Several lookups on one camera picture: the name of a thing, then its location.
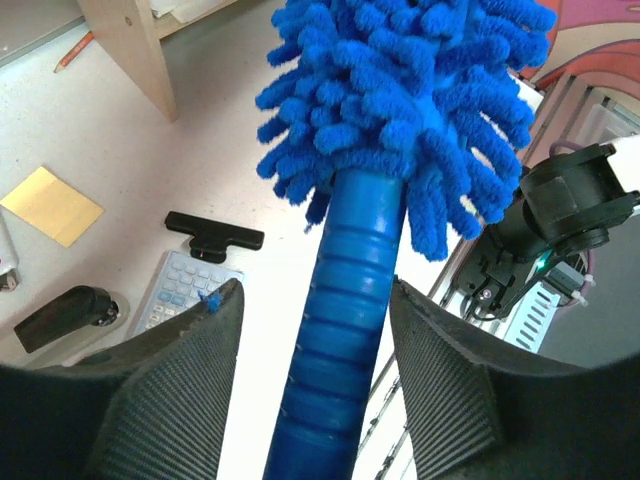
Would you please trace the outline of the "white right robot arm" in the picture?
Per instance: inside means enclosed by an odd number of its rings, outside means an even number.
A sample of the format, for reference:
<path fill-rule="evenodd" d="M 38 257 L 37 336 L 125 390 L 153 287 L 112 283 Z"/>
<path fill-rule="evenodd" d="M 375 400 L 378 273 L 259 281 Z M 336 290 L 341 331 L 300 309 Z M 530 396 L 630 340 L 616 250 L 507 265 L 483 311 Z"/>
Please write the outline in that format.
<path fill-rule="evenodd" d="M 609 241 L 610 229 L 639 212 L 639 189 L 615 169 L 637 152 L 636 136 L 560 153 L 526 168 L 504 217 L 470 247 L 453 280 L 465 320 L 507 317 L 551 270 Z"/>

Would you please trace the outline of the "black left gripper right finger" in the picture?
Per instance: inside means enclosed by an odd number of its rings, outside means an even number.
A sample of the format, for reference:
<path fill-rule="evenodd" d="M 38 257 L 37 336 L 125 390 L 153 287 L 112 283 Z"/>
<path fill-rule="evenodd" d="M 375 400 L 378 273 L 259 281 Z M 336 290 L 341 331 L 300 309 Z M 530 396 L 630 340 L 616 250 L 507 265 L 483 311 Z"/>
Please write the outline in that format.
<path fill-rule="evenodd" d="M 395 279 L 389 304 L 421 479 L 635 479 L 639 358 L 548 359 L 452 315 Z"/>

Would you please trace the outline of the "blue microfiber duster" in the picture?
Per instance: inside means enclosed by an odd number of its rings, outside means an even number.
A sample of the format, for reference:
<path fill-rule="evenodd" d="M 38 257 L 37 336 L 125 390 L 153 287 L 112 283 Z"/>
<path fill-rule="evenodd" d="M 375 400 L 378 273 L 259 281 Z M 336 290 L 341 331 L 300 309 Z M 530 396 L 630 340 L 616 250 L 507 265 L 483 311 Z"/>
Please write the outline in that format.
<path fill-rule="evenodd" d="M 322 225 L 264 477 L 352 475 L 403 231 L 430 261 L 447 233 L 500 221 L 534 115 L 511 75 L 544 64 L 536 1 L 288 1 L 289 64 L 256 97 L 272 117 L 259 176 Z"/>

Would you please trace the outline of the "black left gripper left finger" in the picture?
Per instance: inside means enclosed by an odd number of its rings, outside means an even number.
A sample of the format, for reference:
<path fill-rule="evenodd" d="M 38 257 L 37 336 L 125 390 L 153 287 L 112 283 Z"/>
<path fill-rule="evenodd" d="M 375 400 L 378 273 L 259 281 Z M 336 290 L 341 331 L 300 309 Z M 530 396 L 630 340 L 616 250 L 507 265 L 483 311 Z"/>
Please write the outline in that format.
<path fill-rule="evenodd" d="M 72 366 L 1 368 L 5 479 L 213 479 L 244 314 L 230 279 Z"/>

